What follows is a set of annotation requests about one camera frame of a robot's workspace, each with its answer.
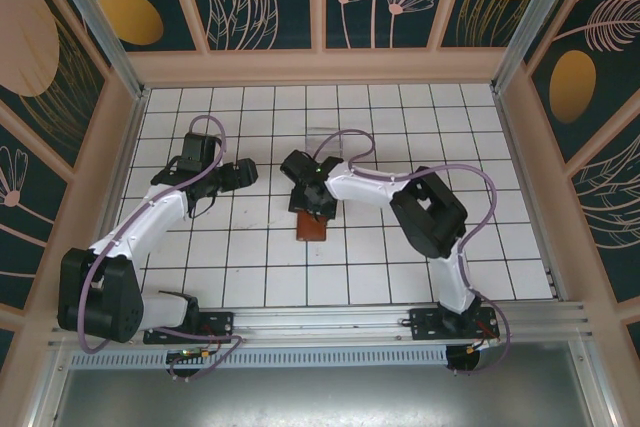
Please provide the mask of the brown leather card holder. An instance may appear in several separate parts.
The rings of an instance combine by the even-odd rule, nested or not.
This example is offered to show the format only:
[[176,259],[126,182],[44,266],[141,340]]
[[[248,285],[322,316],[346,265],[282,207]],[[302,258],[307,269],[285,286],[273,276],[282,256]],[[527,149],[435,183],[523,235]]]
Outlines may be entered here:
[[325,242],[327,240],[327,224],[308,218],[304,212],[297,213],[296,240],[299,242]]

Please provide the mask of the small circuit board with LED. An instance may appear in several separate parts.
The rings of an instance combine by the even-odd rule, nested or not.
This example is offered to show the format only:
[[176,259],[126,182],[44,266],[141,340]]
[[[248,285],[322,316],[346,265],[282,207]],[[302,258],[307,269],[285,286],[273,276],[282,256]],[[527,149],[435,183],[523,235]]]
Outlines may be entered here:
[[211,351],[207,348],[194,347],[189,349],[169,350],[166,354],[165,363],[170,364],[202,364],[209,358]]

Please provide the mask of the grey metal sheet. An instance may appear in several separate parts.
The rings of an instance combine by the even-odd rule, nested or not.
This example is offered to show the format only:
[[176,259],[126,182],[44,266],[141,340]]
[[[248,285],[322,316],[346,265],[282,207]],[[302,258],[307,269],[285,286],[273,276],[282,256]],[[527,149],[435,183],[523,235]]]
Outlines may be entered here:
[[578,342],[518,344],[493,370],[436,365],[253,367],[192,383],[62,351],[28,427],[627,427]]

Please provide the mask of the thin aluminium table edge rail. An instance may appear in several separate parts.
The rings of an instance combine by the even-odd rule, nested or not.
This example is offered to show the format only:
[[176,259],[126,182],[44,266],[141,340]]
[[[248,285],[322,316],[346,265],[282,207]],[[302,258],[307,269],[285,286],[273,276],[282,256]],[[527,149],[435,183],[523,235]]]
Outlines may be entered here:
[[85,251],[117,225],[148,98],[108,88],[100,99],[75,172],[68,249]]
[[550,238],[545,230],[542,212],[536,198],[532,178],[529,175],[523,151],[515,135],[515,129],[509,117],[508,109],[502,101],[501,96],[495,92],[492,93],[492,96],[495,101],[498,116],[503,127],[504,136],[514,164],[514,169],[518,178],[527,213],[529,215],[536,245],[549,280],[550,291],[556,300],[565,302],[567,300],[567,292],[563,285],[560,272],[558,271],[556,259],[551,251]]

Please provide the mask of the aluminium mounting rail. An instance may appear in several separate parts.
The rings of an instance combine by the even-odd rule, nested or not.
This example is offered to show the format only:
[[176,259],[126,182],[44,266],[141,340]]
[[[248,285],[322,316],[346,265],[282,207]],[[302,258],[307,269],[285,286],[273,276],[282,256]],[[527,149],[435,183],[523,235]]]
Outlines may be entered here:
[[[497,306],[510,327],[498,323],[500,338],[512,342],[587,340],[595,333],[579,302],[506,301]],[[408,345],[412,331],[402,321],[410,305],[232,308],[231,332],[245,347]]]

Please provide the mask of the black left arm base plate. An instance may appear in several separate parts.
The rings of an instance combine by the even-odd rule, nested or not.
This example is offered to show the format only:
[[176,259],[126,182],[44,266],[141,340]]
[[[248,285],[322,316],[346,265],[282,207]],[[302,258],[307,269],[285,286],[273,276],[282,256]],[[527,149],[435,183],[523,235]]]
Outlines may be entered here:
[[178,327],[168,327],[168,330],[181,333],[181,336],[160,332],[157,329],[143,333],[145,345],[196,345],[209,344],[211,337],[227,337],[233,333],[234,314],[232,312],[199,312],[188,317]]

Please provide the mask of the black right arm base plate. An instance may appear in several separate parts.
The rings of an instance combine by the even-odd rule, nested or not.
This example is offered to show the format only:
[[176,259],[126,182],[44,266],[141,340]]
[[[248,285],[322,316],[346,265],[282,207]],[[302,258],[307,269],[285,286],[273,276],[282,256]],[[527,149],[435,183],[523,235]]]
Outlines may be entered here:
[[479,307],[472,313],[456,314],[441,307],[416,308],[407,319],[414,340],[476,341],[499,339],[496,312]]

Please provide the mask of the aluminium corner post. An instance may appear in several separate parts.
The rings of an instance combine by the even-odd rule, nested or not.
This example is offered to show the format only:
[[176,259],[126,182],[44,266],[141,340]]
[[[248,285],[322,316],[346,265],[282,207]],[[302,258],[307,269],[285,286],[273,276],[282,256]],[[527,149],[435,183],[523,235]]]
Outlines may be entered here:
[[144,84],[140,82],[133,65],[129,61],[120,40],[104,15],[97,0],[73,0],[79,12],[87,21],[103,52],[111,62],[112,67],[123,81],[126,89],[136,99],[143,97]]
[[491,80],[491,91],[499,97],[508,87],[521,65],[525,54],[537,34],[544,30],[546,21],[558,0],[531,0],[509,41],[500,64]]

